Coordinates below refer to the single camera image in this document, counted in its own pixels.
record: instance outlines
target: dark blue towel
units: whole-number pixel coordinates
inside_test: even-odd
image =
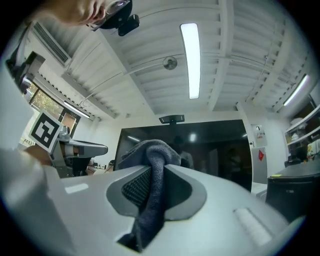
[[[181,164],[180,156],[165,142],[158,139],[145,140],[122,156],[120,168],[150,165],[151,186],[145,209],[136,220],[139,240],[145,248],[162,228],[164,223],[164,165]]]

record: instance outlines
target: sticker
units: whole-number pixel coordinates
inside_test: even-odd
[[[51,152],[62,127],[62,123],[43,110],[35,120],[29,137],[45,151]]]
[[[264,159],[265,154],[262,153],[261,150],[259,150],[259,160],[262,161]]]
[[[88,184],[82,183],[82,184],[75,185],[75,186],[68,186],[68,187],[65,188],[65,191],[68,194],[72,194],[72,193],[76,193],[76,192],[79,192],[79,191],[82,191],[82,190],[86,190],[88,188],[89,188]]]

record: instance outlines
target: ceiling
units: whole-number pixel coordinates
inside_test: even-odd
[[[41,20],[72,61],[64,75],[50,61],[39,74],[83,110],[108,120],[229,111],[239,101],[276,112],[313,61],[295,24],[272,1],[134,0],[132,14],[140,27],[124,37]],[[183,23],[197,23],[199,30],[198,99],[189,99]],[[163,67],[167,56],[177,59],[176,69]]]
[[[138,140],[162,140],[169,144],[174,143],[176,136],[189,143],[191,134],[196,135],[194,143],[247,140],[247,137],[243,137],[246,129],[242,120],[127,128],[122,131]]]

